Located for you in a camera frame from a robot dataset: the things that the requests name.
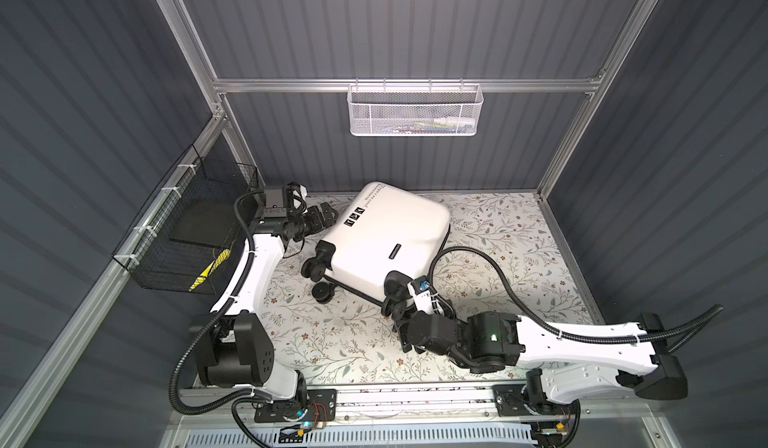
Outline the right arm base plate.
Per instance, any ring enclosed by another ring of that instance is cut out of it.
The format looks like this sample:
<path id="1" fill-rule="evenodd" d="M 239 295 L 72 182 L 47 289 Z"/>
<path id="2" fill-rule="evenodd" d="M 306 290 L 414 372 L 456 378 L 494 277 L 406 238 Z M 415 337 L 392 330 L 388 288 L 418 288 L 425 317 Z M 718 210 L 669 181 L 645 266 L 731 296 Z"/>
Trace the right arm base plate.
<path id="1" fill-rule="evenodd" d="M 562 416 L 570 418 L 581 410 L 578 400 L 570 404 L 554 403 L 541 388 L 524 384 L 496 384 L 493 398 L 500 416 Z"/>

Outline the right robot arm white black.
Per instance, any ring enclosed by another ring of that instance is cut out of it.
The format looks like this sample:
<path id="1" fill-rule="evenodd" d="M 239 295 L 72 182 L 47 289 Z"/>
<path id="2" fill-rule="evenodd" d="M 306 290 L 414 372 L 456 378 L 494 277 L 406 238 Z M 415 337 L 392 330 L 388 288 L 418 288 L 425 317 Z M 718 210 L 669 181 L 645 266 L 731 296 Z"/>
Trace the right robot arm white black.
<path id="1" fill-rule="evenodd" d="M 655 316 L 617 325 L 544 328 L 528 316 L 483 312 L 462 321 L 422 310 L 403 322 L 402 340 L 474 374 L 526 370 L 532 404 L 568 405 L 583 397 L 632 393 L 681 400 L 688 380 L 662 339 Z"/>

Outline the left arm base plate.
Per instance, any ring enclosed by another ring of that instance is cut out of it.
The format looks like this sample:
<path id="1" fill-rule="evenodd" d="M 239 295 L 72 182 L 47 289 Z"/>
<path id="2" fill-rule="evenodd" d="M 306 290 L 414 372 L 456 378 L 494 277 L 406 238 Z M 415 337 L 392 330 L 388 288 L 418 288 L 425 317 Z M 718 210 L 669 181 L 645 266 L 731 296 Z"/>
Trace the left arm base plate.
<path id="1" fill-rule="evenodd" d="M 338 391 L 335 389 L 309 389 L 291 400 L 278 400 L 255 404 L 256 423 L 327 422 L 335 419 Z"/>

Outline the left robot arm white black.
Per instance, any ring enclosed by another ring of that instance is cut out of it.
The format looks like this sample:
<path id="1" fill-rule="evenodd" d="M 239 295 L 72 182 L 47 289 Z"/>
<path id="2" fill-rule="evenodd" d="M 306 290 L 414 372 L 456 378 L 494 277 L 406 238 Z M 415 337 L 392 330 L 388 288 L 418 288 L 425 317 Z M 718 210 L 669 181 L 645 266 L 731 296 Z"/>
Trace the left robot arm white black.
<path id="1" fill-rule="evenodd" d="M 306 188 L 295 182 L 257 189 L 233 204 L 244 235 L 240 257 L 224 293 L 207 316 L 190 327 L 190 355 L 206 387 L 230 388 L 269 401 L 295 399 L 304 384 L 300 372 L 276 360 L 274 344 L 260 319 L 273 274 L 290 242 L 331 227 L 338 212 L 310 206 Z"/>

